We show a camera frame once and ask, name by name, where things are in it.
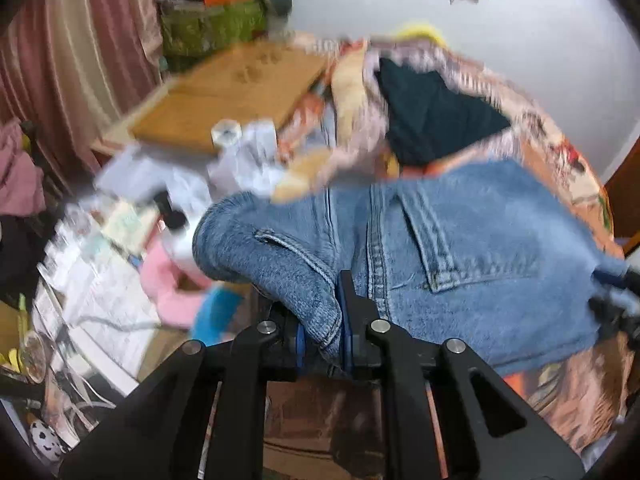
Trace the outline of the blue denim jeans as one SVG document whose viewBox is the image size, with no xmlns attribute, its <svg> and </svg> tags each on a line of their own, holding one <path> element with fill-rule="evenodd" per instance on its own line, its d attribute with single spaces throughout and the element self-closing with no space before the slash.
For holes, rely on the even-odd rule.
<svg viewBox="0 0 640 480">
<path fill-rule="evenodd" d="M 502 374 L 592 347 L 592 274 L 627 269 L 510 159 L 285 204 L 235 194 L 206 211 L 192 250 L 209 278 L 281 301 L 330 362 L 341 351 L 337 279 L 349 271 L 381 318 L 428 342 L 462 339 Z"/>
</svg>

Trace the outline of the pink cloth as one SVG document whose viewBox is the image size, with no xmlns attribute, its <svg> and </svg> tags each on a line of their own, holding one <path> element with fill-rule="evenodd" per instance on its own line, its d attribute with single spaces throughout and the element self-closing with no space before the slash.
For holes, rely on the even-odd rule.
<svg viewBox="0 0 640 480">
<path fill-rule="evenodd" d="M 210 278 L 190 278 L 169 258 L 156 240 L 149 248 L 140 270 L 145 295 L 156 307 L 160 322 L 179 330 L 190 330 L 198 311 L 216 284 Z"/>
</svg>

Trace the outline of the dark navy folded garment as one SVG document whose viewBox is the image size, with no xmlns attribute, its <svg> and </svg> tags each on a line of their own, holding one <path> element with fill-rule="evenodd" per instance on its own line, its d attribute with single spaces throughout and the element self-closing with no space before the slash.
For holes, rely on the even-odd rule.
<svg viewBox="0 0 640 480">
<path fill-rule="evenodd" d="M 401 166 L 424 167 L 511 127 L 478 96 L 450 90 L 439 73 L 381 58 L 375 73 L 388 109 L 386 140 Z"/>
</svg>

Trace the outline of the white paper pile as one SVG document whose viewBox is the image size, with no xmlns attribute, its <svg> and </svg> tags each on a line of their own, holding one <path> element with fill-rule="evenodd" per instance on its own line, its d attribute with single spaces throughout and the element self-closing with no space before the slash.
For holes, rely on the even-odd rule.
<svg viewBox="0 0 640 480">
<path fill-rule="evenodd" d="M 210 128 L 205 145 L 215 155 L 189 154 L 135 143 L 116 155 L 94 180 L 94 187 L 133 203 L 167 191 L 171 203 L 199 214 L 231 194 L 248 191 L 268 197 L 285 176 L 277 162 L 277 133 L 269 119 L 244 126 L 224 119 Z"/>
</svg>

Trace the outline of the newspaper print bed blanket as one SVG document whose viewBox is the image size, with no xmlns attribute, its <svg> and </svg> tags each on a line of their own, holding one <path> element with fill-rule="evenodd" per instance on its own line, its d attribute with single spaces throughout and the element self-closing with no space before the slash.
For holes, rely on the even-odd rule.
<svg viewBox="0 0 640 480">
<path fill-rule="evenodd" d="M 277 202 L 317 191 L 340 171 L 435 177 L 466 162 L 513 158 L 582 219 L 612 256 L 608 194 L 588 162 L 529 96 L 484 65 L 419 30 L 405 37 L 322 40 L 290 46 L 324 56 L 318 96 L 305 96 L 278 134 L 288 171 Z"/>
</svg>

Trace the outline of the yellow pillow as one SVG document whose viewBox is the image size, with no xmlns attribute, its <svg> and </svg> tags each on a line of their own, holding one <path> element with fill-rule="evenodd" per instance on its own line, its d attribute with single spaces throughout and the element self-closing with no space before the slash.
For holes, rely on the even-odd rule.
<svg viewBox="0 0 640 480">
<path fill-rule="evenodd" d="M 399 40 L 426 39 L 434 42 L 439 47 L 448 47 L 442 33 L 428 23 L 407 24 L 396 32 L 395 38 Z"/>
</svg>

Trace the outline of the striped maroon curtain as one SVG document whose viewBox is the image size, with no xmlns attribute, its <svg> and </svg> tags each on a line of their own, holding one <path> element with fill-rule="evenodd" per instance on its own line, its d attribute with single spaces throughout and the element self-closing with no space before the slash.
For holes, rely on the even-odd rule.
<svg viewBox="0 0 640 480">
<path fill-rule="evenodd" d="M 58 177 L 96 172 L 91 145 L 160 83 L 155 0 L 1 0 L 1 119 L 37 128 Z"/>
</svg>

